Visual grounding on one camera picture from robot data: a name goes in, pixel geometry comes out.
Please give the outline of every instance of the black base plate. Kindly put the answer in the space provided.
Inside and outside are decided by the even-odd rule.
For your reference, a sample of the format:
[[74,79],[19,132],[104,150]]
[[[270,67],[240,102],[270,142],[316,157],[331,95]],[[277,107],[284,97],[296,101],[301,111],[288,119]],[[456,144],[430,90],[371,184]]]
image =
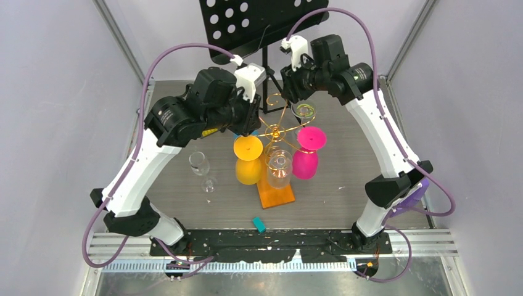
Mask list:
[[[368,254],[374,256],[377,248],[381,254],[391,254],[389,235],[383,232],[374,247],[366,250],[352,248],[346,230],[328,229],[274,229],[259,233],[246,229],[193,229],[187,230],[190,247],[180,252],[179,256],[195,257],[214,256],[215,262],[234,263],[245,261],[252,263],[288,262],[300,249],[304,263],[343,262],[341,255]],[[167,256],[165,251],[155,244],[150,248],[154,257]]]

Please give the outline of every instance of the white bracket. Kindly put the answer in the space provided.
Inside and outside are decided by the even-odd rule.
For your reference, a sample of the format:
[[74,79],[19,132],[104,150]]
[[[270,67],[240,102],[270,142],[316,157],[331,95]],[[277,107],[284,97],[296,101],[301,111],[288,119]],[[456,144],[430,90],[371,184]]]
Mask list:
[[236,87],[245,89],[244,100],[250,103],[254,101],[256,87],[267,77],[265,68],[253,63],[234,71],[234,76],[236,77]]
[[290,49],[292,53],[290,57],[292,71],[296,71],[302,66],[302,54],[309,54],[307,40],[299,35],[292,35],[289,40],[284,38],[281,41],[281,47]]
[[231,63],[236,64],[238,67],[240,67],[244,63],[244,60],[241,56],[237,54],[234,54],[233,56],[234,58],[231,59]]

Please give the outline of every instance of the orange acrylic base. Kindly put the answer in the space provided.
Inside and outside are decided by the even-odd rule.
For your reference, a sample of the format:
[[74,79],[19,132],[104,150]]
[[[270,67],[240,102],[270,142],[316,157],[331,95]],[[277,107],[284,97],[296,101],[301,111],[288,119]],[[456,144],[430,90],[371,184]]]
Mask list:
[[260,201],[262,208],[272,208],[278,205],[285,205],[294,202],[294,193],[290,184],[282,189],[276,189],[269,185],[267,182],[267,165],[265,162],[265,156],[261,155],[262,171],[261,179],[258,181],[258,193],[260,194]]

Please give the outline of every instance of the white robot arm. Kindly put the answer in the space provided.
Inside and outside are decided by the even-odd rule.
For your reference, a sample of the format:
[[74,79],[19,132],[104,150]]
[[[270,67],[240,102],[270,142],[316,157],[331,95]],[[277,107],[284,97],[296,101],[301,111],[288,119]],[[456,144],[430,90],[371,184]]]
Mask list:
[[203,131],[228,128],[246,136],[257,130],[261,126],[261,97],[256,94],[256,86],[264,79],[265,69],[255,64],[238,68],[234,75],[212,67],[200,71],[182,96],[164,97],[154,104],[145,119],[136,161],[129,156],[106,188],[91,193],[99,207],[129,162],[135,161],[105,208],[107,229],[127,236],[147,234],[166,245],[177,244],[185,235],[183,226],[155,208],[146,197],[147,191],[165,165],[191,139],[200,138]]
[[[383,232],[384,221],[390,212],[420,188],[424,176],[403,158],[388,130],[384,118],[390,118],[390,114],[381,91],[378,91],[379,103],[384,112],[377,108],[371,67],[365,63],[351,67],[342,40],[337,35],[313,40],[310,43],[312,57],[304,43],[307,44],[304,38],[295,35],[282,41],[281,50],[292,54],[291,64],[281,70],[282,97],[297,103],[316,91],[327,91],[338,98],[363,130],[376,155],[381,175],[365,185],[369,200],[352,226],[352,241],[360,249],[371,247]],[[430,161],[420,162],[395,122],[389,120],[389,123],[410,160],[432,172]]]

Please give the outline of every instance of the gray table surface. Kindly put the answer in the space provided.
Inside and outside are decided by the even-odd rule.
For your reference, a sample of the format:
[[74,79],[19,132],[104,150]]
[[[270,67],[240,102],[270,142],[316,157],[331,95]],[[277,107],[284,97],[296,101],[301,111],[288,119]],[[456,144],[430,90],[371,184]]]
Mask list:
[[[162,97],[182,94],[185,84],[158,81],[151,105]],[[270,94],[276,91],[270,83]],[[161,211],[177,217],[191,229],[253,228],[252,219],[256,216],[267,228],[350,228],[367,201],[365,183],[380,174],[376,156],[356,120],[337,99],[316,93],[310,100],[318,109],[311,126],[325,131],[327,144],[318,152],[319,167],[313,179],[293,177],[294,203],[264,210],[256,185],[246,186],[237,181],[234,172],[237,158],[230,131],[191,141],[161,172],[147,196]],[[297,124],[289,111],[282,121],[285,127]],[[280,114],[275,112],[262,118],[269,124],[277,123]],[[295,141],[293,134],[286,139]],[[210,174],[218,181],[215,192],[205,193],[200,188],[201,177],[193,174],[189,166],[189,156],[195,151],[202,151],[210,161]],[[415,212],[388,223],[399,228],[428,228],[426,217]]]

